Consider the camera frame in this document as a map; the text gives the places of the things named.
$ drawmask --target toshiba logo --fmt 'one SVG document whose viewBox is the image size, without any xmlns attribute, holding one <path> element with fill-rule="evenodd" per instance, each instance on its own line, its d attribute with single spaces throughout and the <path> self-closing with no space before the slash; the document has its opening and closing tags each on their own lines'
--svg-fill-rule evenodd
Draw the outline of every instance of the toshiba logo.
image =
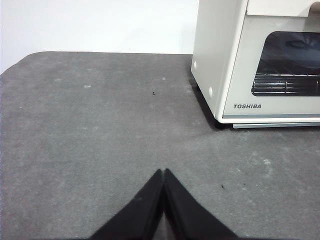
<svg viewBox="0 0 320 240">
<path fill-rule="evenodd" d="M 260 109 L 261 104 L 234 104 L 235 109 Z"/>
</svg>

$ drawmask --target toaster oven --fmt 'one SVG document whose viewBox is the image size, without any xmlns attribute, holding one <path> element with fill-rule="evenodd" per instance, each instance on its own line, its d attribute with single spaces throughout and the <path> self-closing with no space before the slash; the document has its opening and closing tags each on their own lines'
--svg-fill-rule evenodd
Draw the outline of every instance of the toaster oven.
<svg viewBox="0 0 320 240">
<path fill-rule="evenodd" d="M 221 124 L 320 126 L 320 1 L 199 0 L 191 71 Z"/>
</svg>

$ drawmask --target oven window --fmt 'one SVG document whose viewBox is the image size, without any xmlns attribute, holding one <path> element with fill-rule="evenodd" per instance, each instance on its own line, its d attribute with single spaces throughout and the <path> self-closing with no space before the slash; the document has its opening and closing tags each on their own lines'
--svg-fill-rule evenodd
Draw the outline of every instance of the oven window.
<svg viewBox="0 0 320 240">
<path fill-rule="evenodd" d="M 320 96 L 320 33 L 271 33 L 265 40 L 254 96 Z"/>
</svg>

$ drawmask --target gray table surface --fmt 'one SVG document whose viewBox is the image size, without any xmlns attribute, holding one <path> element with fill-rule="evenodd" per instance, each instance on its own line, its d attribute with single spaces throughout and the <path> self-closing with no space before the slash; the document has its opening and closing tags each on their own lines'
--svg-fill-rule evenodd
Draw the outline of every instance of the gray table surface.
<svg viewBox="0 0 320 240">
<path fill-rule="evenodd" d="M 320 129 L 215 129 L 191 59 L 40 52 L 5 71 L 1 239 L 88 237 L 170 168 L 239 236 L 318 240 Z"/>
</svg>

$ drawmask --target white wall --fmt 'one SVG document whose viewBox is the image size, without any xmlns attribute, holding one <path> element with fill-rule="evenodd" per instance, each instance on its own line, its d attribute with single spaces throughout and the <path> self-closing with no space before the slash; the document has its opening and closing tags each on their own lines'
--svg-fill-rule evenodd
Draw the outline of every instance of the white wall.
<svg viewBox="0 0 320 240">
<path fill-rule="evenodd" d="M 1 73 L 41 51 L 193 52 L 199 0 L 1 0 Z"/>
</svg>

